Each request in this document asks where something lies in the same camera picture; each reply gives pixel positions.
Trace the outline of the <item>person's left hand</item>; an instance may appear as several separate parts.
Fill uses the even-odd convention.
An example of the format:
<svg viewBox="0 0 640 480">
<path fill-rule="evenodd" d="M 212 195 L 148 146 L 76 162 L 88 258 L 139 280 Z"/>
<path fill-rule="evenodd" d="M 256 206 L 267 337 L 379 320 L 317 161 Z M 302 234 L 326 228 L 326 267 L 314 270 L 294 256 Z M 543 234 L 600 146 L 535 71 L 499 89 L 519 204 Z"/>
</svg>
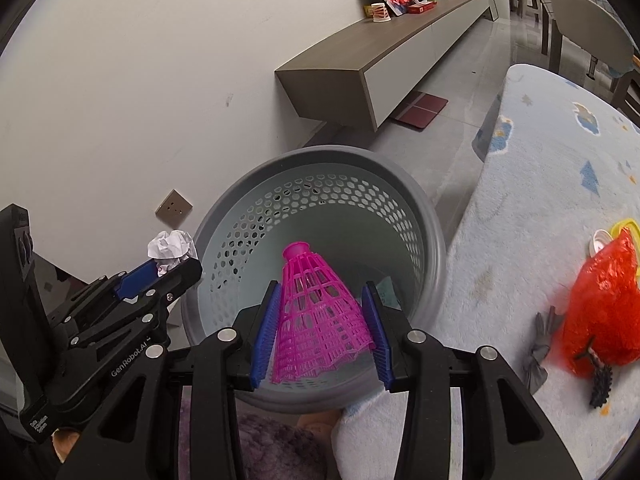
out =
<svg viewBox="0 0 640 480">
<path fill-rule="evenodd" d="M 79 437 L 79 432 L 67 429 L 59 429 L 52 434 L 54 452 L 61 463 L 66 461 Z"/>
</svg>

